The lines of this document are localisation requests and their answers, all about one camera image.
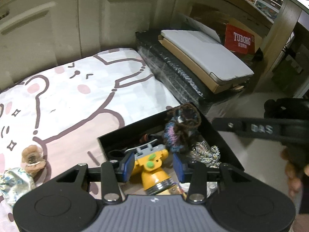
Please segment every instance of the black mattress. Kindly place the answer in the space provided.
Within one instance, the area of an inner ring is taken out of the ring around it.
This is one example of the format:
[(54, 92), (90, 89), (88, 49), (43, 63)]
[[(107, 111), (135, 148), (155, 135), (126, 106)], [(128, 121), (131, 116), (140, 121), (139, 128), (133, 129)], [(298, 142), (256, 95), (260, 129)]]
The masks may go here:
[(161, 45), (158, 41), (160, 32), (136, 32), (138, 53), (156, 79), (161, 81), (180, 103), (193, 102), (207, 116), (212, 106), (240, 95), (239, 91), (234, 90), (214, 94), (186, 65)]

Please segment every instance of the wooden cabinet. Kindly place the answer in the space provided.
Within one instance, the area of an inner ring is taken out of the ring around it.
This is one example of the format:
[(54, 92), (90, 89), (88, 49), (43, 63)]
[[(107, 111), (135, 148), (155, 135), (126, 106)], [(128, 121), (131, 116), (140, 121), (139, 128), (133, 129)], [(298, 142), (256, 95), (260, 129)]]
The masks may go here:
[(134, 47), (135, 32), (170, 24), (175, 0), (79, 0), (83, 57), (113, 47)]
[(177, 17), (177, 12), (181, 12), (189, 16), (193, 6), (196, 4), (206, 5), (235, 18), (262, 38), (269, 32), (269, 28), (257, 22), (254, 17), (225, 0), (176, 0), (173, 18)]
[(0, 89), (81, 58), (77, 0), (0, 2)]

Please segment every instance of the small plush bear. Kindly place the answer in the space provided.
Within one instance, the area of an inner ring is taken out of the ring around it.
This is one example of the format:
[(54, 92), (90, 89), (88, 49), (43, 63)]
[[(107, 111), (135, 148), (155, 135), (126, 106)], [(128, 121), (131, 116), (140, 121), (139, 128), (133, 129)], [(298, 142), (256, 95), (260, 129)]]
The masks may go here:
[(25, 171), (34, 177), (46, 165), (43, 151), (36, 145), (30, 145), (22, 151), (22, 163), (26, 163)]

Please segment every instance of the metal screw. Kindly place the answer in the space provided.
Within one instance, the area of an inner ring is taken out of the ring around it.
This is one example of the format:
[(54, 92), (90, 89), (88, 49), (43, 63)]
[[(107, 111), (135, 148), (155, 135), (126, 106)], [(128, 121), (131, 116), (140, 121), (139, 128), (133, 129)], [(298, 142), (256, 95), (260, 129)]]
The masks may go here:
[(199, 201), (202, 201), (204, 200), (205, 196), (203, 196), (202, 194), (191, 194), (189, 196), (189, 199), (191, 201), (194, 201), (194, 202), (199, 202)]
[(116, 193), (109, 193), (104, 195), (104, 199), (110, 202), (117, 201), (119, 199), (119, 195)]

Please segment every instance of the red box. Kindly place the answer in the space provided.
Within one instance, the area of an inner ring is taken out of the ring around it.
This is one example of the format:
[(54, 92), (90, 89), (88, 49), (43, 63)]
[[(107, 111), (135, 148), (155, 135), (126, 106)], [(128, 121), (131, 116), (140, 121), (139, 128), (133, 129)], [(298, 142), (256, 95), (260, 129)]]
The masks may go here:
[(254, 55), (254, 35), (233, 25), (227, 24), (224, 47), (232, 52)]

